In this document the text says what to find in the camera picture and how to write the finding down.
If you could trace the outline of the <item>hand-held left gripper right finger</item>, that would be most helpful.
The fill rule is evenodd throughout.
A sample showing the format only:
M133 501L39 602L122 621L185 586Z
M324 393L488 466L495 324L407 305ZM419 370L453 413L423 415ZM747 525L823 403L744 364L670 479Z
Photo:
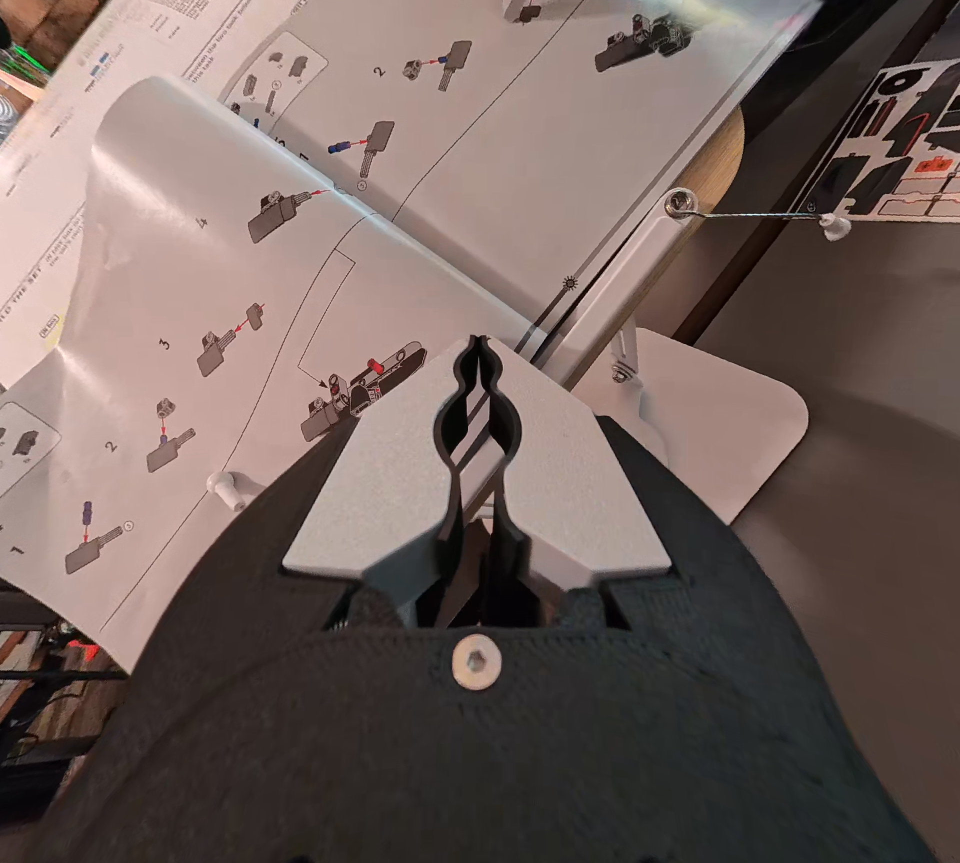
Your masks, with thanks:
M535 625L539 605L671 559L594 412L493 337L480 340L490 436L505 458L493 496L482 623Z

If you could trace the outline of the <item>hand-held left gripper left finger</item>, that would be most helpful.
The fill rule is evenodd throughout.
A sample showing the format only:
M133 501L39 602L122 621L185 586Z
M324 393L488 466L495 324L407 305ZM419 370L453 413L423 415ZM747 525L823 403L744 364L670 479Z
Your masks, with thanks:
M285 574L384 594L409 627L441 625L465 522L457 451L470 435L474 334L367 409L284 554Z

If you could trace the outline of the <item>white metal book stand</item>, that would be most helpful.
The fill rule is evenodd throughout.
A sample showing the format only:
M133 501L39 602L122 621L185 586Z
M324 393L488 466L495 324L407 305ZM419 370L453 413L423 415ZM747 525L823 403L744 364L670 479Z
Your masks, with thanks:
M798 446L809 410L776 379L626 314L702 213L686 188L662 194L536 365L650 449L727 525Z

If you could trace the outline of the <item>lego instruction booklet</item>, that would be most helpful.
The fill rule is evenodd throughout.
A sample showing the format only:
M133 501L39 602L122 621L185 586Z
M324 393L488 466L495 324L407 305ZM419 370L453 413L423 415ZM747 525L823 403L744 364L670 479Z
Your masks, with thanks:
M53 352L2 396L2 578L133 670L244 500L470 334L570 385L668 193L821 0L309 0L102 116Z

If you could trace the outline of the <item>white page holder peg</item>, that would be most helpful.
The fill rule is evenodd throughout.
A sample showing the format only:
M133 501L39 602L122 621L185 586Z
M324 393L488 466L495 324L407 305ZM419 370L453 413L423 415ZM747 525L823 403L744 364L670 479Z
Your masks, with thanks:
M216 471L206 479L206 491L212 497L218 498L233 514L242 512L246 508L246 501L237 488L234 473Z

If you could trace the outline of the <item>lego sticker sheet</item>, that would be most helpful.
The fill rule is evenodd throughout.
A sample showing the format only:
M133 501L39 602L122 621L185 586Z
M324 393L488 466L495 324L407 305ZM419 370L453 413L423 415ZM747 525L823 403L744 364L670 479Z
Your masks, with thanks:
M959 222L959 61L873 77L792 210L851 222Z

